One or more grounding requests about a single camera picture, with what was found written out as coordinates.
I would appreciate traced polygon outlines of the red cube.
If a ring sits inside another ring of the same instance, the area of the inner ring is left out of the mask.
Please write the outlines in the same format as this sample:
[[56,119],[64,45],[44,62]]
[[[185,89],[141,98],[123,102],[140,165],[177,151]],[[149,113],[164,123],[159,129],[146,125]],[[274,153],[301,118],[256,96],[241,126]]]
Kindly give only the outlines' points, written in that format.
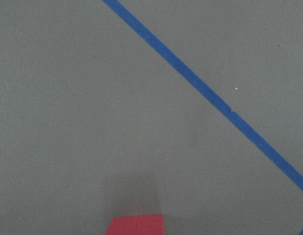
[[164,218],[161,214],[115,217],[105,235],[164,235]]

